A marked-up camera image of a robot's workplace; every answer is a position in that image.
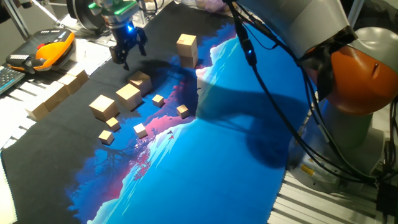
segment light blue area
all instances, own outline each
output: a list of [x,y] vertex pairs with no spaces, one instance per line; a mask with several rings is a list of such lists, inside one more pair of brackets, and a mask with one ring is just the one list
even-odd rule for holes
[[[298,128],[308,109],[300,70],[282,49],[264,50],[252,40],[259,73]],[[181,124],[179,137],[170,140],[175,141],[172,150],[143,178],[135,181],[133,173],[127,175],[120,198],[104,203],[88,223],[267,221],[291,135],[247,65],[238,40],[217,50],[206,82],[198,81],[197,119]],[[164,147],[153,144],[150,149]]]

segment small wooden cube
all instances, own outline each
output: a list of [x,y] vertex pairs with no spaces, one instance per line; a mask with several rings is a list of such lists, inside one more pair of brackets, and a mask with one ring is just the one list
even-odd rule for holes
[[94,116],[104,122],[118,115],[118,106],[114,100],[106,96],[100,95],[90,104],[91,111]]
[[147,130],[145,129],[143,124],[138,124],[134,127],[134,131],[136,132],[136,134],[138,135],[139,138],[143,138],[145,136],[147,136]]
[[155,97],[153,97],[152,102],[155,106],[161,108],[164,104],[164,98],[163,96],[156,95]]
[[32,101],[27,101],[25,110],[35,121],[40,121],[49,113],[49,110],[45,107],[40,98],[34,98]]
[[129,111],[136,108],[142,103],[142,97],[139,89],[132,84],[127,84],[116,92],[120,104],[125,106]]
[[152,89],[150,77],[140,71],[138,71],[129,78],[129,83],[138,88],[139,91],[141,91],[141,96],[145,96]]
[[180,56],[180,64],[183,68],[195,68],[198,63],[198,52],[193,57]]
[[98,136],[99,140],[102,142],[102,144],[105,145],[110,145],[113,142],[113,134],[110,131],[104,130],[100,136]]
[[189,116],[189,110],[185,105],[181,105],[177,108],[177,114],[184,119]]
[[67,87],[62,83],[52,82],[47,88],[52,88],[56,91],[55,97],[57,98],[59,103],[64,101],[69,96]]
[[197,37],[181,34],[177,41],[177,54],[183,57],[193,57],[198,52]]
[[111,131],[115,132],[120,129],[119,121],[116,118],[111,118],[106,121],[106,124],[110,128]]
[[74,77],[73,75],[64,75],[58,80],[59,83],[64,84],[67,87],[67,90],[70,95],[76,93],[80,89],[80,82],[79,80]]
[[67,72],[67,74],[76,77],[80,85],[88,81],[88,75],[85,71],[85,68],[79,65],[74,66],[71,70]]

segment purple object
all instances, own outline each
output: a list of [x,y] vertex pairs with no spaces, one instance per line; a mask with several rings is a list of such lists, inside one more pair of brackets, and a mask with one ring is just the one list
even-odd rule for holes
[[205,2],[205,10],[210,13],[217,12],[225,7],[225,3],[222,0],[205,0]]

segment orange device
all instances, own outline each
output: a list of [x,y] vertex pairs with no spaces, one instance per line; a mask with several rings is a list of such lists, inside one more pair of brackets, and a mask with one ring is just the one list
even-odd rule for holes
[[18,71],[35,73],[60,68],[74,53],[75,35],[67,29],[47,29],[36,32],[6,62]]

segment keyboard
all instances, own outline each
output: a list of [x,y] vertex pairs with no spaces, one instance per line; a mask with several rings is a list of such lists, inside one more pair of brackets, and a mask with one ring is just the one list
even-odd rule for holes
[[7,67],[7,64],[0,66],[0,94],[15,85],[24,76],[25,73],[15,71]]

